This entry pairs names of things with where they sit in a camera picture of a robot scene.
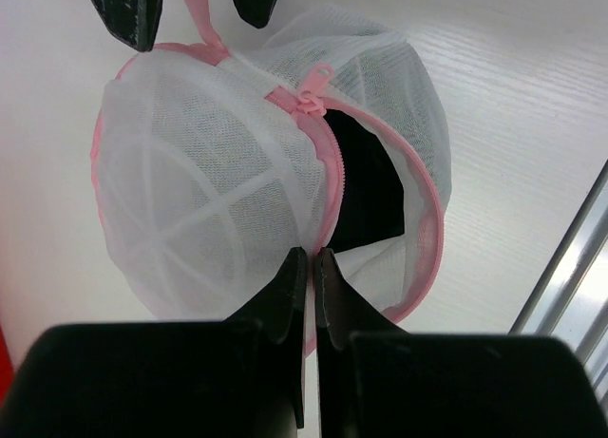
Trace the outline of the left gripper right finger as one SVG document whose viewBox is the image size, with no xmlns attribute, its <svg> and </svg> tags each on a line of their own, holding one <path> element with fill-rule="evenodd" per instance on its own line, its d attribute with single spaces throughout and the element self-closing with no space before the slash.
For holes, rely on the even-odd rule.
<svg viewBox="0 0 608 438">
<path fill-rule="evenodd" d="M 413 334 L 375 310 L 334 253 L 313 264 L 324 437 L 603 437 L 587 374 L 558 339 Z"/>
</svg>

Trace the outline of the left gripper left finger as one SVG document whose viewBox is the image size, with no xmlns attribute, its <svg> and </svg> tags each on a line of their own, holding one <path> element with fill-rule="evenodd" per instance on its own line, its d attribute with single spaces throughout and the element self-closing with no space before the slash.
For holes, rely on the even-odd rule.
<svg viewBox="0 0 608 438">
<path fill-rule="evenodd" d="M 60 325 L 30 347 L 5 437 L 294 437 L 304 426 L 307 257 L 221 321 Z"/>
</svg>

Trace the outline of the white mesh laundry bag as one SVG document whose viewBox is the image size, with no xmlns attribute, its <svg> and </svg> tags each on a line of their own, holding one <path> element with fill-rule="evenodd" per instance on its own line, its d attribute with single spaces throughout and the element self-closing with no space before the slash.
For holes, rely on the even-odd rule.
<svg viewBox="0 0 608 438">
<path fill-rule="evenodd" d="M 405 234 L 336 260 L 376 310 L 403 319 L 439 270 L 451 192 L 446 115 L 418 53 L 403 33 L 332 5 L 235 51 L 208 0 L 184 2 L 199 41 L 124 65 L 91 150 L 107 250 L 134 294 L 158 319 L 220 320 L 292 248 L 329 248 L 345 170 L 325 115 L 339 110 L 388 152 Z"/>
</svg>

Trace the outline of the black bra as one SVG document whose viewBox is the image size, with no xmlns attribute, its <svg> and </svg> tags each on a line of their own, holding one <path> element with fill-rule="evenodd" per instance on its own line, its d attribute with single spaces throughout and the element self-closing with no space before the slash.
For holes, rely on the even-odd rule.
<svg viewBox="0 0 608 438">
<path fill-rule="evenodd" d="M 342 253 L 404 235 L 404 188 L 385 147 L 342 111 L 329 110 L 325 121 L 345 170 L 344 195 L 328 247 Z"/>
</svg>

